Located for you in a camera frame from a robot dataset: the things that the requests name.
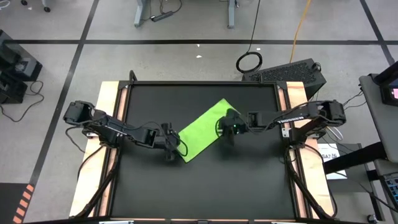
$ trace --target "black table surface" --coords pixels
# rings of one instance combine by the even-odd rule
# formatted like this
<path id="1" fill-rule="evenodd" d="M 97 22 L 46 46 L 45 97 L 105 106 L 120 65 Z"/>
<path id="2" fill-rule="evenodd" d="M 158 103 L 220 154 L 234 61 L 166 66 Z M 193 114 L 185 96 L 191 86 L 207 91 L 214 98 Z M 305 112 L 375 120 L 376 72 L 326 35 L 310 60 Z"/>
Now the black table surface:
<path id="1" fill-rule="evenodd" d="M 391 162 L 398 162 L 398 135 L 396 132 L 398 127 L 398 106 L 385 105 L 382 102 L 380 88 L 372 81 L 370 76 L 360 77 L 359 82 L 387 158 Z"/>
<path id="2" fill-rule="evenodd" d="M 238 111 L 278 111 L 273 87 L 135 86 L 126 122 L 180 131 L 225 98 Z M 293 219 L 280 129 L 220 139 L 188 163 L 125 141 L 111 215 L 129 218 Z"/>

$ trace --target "table leg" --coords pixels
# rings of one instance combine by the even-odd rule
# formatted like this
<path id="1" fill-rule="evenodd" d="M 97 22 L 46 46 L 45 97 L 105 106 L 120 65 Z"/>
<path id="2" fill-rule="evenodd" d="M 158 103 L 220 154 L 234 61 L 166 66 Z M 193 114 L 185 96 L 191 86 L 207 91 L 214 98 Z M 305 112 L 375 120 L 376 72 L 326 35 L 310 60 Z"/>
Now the table leg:
<path id="1" fill-rule="evenodd" d="M 235 0 L 228 1 L 228 28 L 235 28 Z"/>
<path id="2" fill-rule="evenodd" d="M 142 13 L 144 11 L 144 7 L 147 3 L 147 0 L 137 0 L 137 12 L 136 12 L 136 17 L 134 19 L 134 26 L 139 27 L 141 25 L 141 17 Z"/>
<path id="3" fill-rule="evenodd" d="M 360 150 L 351 152 L 347 155 L 337 157 L 324 163 L 325 174 L 331 174 L 356 165 L 375 161 L 376 159 L 385 159 L 387 157 L 381 142 L 366 146 Z"/>

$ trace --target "orange striped tape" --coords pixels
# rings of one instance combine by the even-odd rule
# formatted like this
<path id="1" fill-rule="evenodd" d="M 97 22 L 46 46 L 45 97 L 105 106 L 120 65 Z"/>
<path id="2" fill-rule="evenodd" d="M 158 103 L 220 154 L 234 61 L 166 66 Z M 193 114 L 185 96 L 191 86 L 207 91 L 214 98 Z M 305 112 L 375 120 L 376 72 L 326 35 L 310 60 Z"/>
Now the orange striped tape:
<path id="1" fill-rule="evenodd" d="M 12 219 L 12 221 L 14 223 L 22 223 L 24 221 L 27 207 L 29 206 L 29 202 L 30 202 L 30 199 L 32 198 L 32 194 L 33 194 L 34 190 L 35 190 L 35 188 L 33 187 L 33 185 L 28 184 L 26 186 L 24 193 L 22 193 L 22 198 L 19 201 L 19 205 L 15 212 L 14 218 Z"/>

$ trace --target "lime green towel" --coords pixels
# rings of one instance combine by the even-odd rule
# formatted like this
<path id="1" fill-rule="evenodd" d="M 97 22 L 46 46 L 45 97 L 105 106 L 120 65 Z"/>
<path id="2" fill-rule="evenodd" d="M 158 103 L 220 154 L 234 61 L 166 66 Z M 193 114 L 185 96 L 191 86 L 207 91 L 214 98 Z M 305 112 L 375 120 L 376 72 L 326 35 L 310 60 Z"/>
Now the lime green towel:
<path id="1" fill-rule="evenodd" d="M 215 131 L 216 122 L 225 116 L 226 110 L 230 108 L 234 109 L 225 99 L 222 99 L 179 132 L 181 140 L 188 146 L 188 154 L 183 156 L 185 162 L 191 161 L 218 138 Z M 178 149 L 185 154 L 183 144 L 180 144 Z"/>

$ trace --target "gray floor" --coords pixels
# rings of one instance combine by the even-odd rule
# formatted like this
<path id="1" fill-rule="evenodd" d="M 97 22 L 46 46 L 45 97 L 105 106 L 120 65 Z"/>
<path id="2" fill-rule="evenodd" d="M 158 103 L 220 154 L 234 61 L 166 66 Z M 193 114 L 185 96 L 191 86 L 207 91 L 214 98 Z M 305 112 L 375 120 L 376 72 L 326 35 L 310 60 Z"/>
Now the gray floor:
<path id="1" fill-rule="evenodd" d="M 240 0 L 236 10 L 236 27 L 227 29 L 227 3 L 217 0 L 182 0 L 182 9 L 170 18 L 140 28 L 133 24 L 135 0 L 99 0 L 88 40 L 172 40 L 172 39 L 249 39 L 257 1 Z M 94 0 L 49 1 L 51 13 L 42 10 L 40 1 L 19 1 L 0 11 L 0 29 L 13 39 L 79 40 Z M 255 39 L 292 40 L 305 7 L 305 0 L 263 0 L 259 11 Z M 396 0 L 366 0 L 385 40 L 398 40 Z M 178 7 L 168 0 L 165 11 Z M 152 1 L 152 13 L 159 13 L 159 2 Z M 377 40 L 359 0 L 313 0 L 300 30 L 300 40 Z M 20 123 L 12 123 L 0 115 L 0 182 L 28 182 L 42 148 L 64 81 L 70 71 L 77 45 L 59 42 L 25 44 L 23 47 L 44 65 L 39 79 L 45 85 L 45 100 L 32 108 Z M 140 80 L 240 80 L 236 59 L 248 45 L 239 44 L 159 44 L 117 45 L 86 44 L 81 51 L 63 112 L 69 102 L 96 102 L 100 84 L 106 80 L 125 80 L 133 69 Z M 253 45 L 264 59 L 263 68 L 287 63 L 291 45 Z M 398 46 L 388 46 L 398 58 Z M 294 60 L 313 58 L 322 65 L 327 84 L 318 99 L 344 102 L 359 92 L 358 78 L 378 73 L 388 67 L 380 45 L 298 45 Z M 244 68 L 256 59 L 245 59 Z M 21 105 L 6 105 L 6 112 L 20 116 L 36 100 L 27 96 Z M 351 102 L 364 102 L 358 97 Z M 350 108 L 348 122 L 340 128 L 343 142 L 363 146 L 378 141 L 366 106 Z M 64 135 L 68 126 L 57 123 L 39 181 L 25 218 L 26 222 L 67 218 L 76 172 L 82 160 L 80 153 Z M 73 137 L 82 147 L 86 139 L 75 131 Z M 366 194 L 336 194 L 342 220 L 365 221 L 372 213 Z M 388 217 L 386 223 L 392 223 Z"/>

